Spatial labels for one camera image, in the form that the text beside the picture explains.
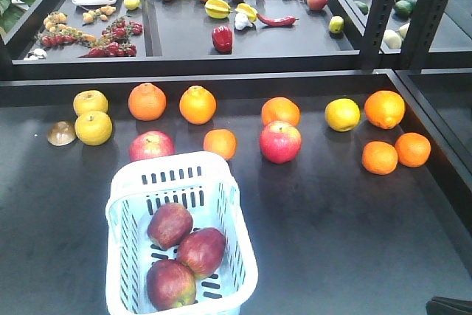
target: white basket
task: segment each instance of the white basket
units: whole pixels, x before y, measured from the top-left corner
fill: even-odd
[[[170,201],[192,214],[194,228],[214,226],[226,237],[223,262],[197,281],[197,302],[165,315],[238,315],[257,284],[257,264],[228,164],[206,151],[132,162],[113,177],[105,208],[108,221],[106,302],[111,315],[157,313],[148,299],[146,274],[163,252],[147,235],[152,214]]]

